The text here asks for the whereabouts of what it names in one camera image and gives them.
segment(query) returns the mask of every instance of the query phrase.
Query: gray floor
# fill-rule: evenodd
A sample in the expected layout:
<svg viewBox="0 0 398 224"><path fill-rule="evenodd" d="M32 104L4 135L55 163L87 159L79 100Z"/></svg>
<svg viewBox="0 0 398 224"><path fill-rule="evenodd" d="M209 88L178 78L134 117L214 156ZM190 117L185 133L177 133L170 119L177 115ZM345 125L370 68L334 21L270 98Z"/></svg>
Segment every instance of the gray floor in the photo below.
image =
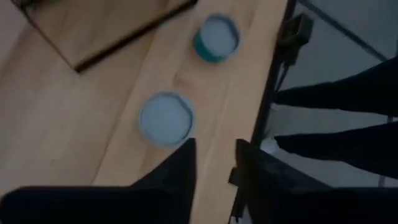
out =
<svg viewBox="0 0 398 224"><path fill-rule="evenodd" d="M313 0L313 4L388 58L396 53L398 1ZM281 90L295 86L340 80L355 75L380 61L352 40L298 4L295 14L306 12L315 20L312 38L303 47L297 64L289 69ZM330 133L386 123L387 117L340 110L313 110L291 106L271 109L266 132L276 135ZM275 157L333 187L377 187L380 176L342 162L307 159L280 151ZM386 187L398 187L398 180L386 178ZM249 223L245 212L243 223Z"/></svg>

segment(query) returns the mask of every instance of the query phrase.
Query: wooden tabletop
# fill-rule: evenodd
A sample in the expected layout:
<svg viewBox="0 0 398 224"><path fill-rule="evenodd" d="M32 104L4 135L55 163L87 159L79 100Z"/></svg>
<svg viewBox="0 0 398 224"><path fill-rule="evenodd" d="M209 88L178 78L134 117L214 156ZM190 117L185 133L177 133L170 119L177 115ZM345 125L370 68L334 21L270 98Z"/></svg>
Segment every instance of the wooden tabletop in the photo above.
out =
<svg viewBox="0 0 398 224"><path fill-rule="evenodd" d="M131 185L171 153L147 142L137 119L146 99L172 90L191 100L196 116L192 223L227 222L237 191L228 183L235 140L252 136L286 4L200 0L81 77L30 29L2 70L0 190ZM192 38L216 12L235 20L242 44L212 64L195 54Z"/></svg>

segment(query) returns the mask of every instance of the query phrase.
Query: blue lid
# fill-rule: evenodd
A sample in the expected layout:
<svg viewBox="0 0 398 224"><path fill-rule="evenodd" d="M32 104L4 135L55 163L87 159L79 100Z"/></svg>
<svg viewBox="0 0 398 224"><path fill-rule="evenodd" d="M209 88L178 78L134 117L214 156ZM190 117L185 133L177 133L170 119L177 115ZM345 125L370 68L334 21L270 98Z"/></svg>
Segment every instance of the blue lid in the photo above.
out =
<svg viewBox="0 0 398 224"><path fill-rule="evenodd" d="M139 126L144 136L160 147L179 147L192 134L194 115L189 100L175 92L160 92L141 109Z"/></svg>

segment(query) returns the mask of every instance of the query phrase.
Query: container lid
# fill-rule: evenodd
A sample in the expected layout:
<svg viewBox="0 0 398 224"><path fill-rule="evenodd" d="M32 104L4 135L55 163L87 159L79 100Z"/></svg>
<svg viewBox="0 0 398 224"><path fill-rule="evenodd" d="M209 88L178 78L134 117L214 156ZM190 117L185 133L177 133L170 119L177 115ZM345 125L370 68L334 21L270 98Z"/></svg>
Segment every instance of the container lid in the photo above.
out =
<svg viewBox="0 0 398 224"><path fill-rule="evenodd" d="M155 145L178 147L193 131L191 103L175 92L157 93L144 103L139 125L144 136Z"/></svg>
<svg viewBox="0 0 398 224"><path fill-rule="evenodd" d="M221 14L210 16L201 26L200 34L205 47L218 57L227 57L239 45L239 31L234 22Z"/></svg>

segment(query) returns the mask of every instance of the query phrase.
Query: dark fabric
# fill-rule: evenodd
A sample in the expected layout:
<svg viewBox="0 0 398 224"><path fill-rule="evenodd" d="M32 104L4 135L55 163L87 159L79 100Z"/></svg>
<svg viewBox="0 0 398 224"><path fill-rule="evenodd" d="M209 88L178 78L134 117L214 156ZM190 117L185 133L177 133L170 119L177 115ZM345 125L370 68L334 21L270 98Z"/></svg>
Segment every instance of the dark fabric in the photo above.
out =
<svg viewBox="0 0 398 224"><path fill-rule="evenodd" d="M0 204L1 223L188 224L196 183L196 146L189 139L128 187L24 187Z"/></svg>
<svg viewBox="0 0 398 224"><path fill-rule="evenodd" d="M307 108L363 111L398 116L398 57L353 77L281 91L276 103ZM398 123L340 133L276 136L278 145L312 159L343 161L398 178Z"/></svg>
<svg viewBox="0 0 398 224"><path fill-rule="evenodd" d="M253 224L382 223L396 219L398 189L337 188L306 176L245 140L236 173Z"/></svg>
<svg viewBox="0 0 398 224"><path fill-rule="evenodd" d="M275 102L398 116L398 57L336 82L278 92Z"/></svg>

